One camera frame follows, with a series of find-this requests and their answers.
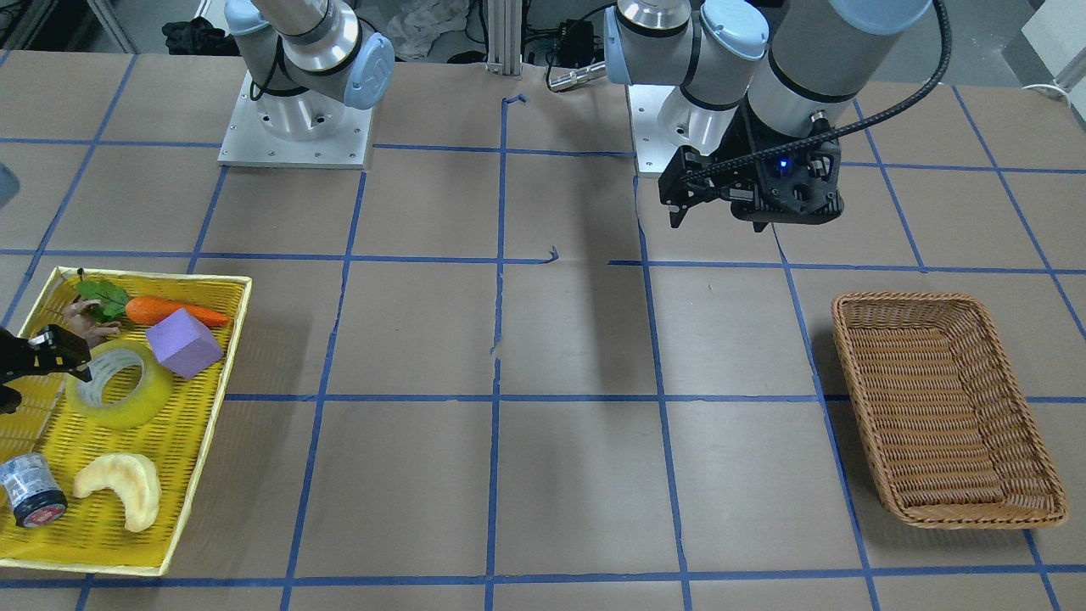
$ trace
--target tape roll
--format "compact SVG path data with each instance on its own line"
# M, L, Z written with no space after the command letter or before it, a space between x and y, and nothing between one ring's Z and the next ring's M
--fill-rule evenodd
M138 342L114 340L90 352L91 381L68 378L64 389L67 403L77 412L102 427L132 429L154 418L169 402L174 377L159 365L151 351ZM124 399L114 404L102 402L106 383L121 370L140 368L139 383Z

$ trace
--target brown wicker basket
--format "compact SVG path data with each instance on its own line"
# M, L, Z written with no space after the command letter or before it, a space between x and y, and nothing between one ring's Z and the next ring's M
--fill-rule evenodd
M924 529L1066 520L1066 493L980 301L847 292L833 320L883 507Z

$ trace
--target metal mounting plate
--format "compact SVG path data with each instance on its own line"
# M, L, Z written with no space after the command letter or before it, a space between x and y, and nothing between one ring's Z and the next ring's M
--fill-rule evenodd
M345 115L331 137L302 142L283 140L262 124L261 113L249 99L250 81L247 73L223 137L223 148L218 151L219 165L329 169L366 167L372 110L342 106Z
M659 176L679 148L665 136L657 120L664 101L674 87L630 85L627 89L627 99L630 102L630 129L633 131L633 148L637 153L637 174Z

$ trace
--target purple cube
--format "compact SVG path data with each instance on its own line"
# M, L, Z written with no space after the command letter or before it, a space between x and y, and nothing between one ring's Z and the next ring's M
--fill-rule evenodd
M147 341L154 358L185 380L223 358L223 349L211 330L184 309L147 330Z

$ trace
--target carrot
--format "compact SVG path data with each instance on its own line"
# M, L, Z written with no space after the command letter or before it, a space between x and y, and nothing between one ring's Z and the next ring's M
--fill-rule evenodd
M125 315L131 322L141 326L156 326L166 317L180 309L185 309L198 321L210 328L223 327L230 322L230 318L226 315L219 315L214 310L201 308L200 305L181 303L180 301L172 301L161 296L132 296L125 304Z

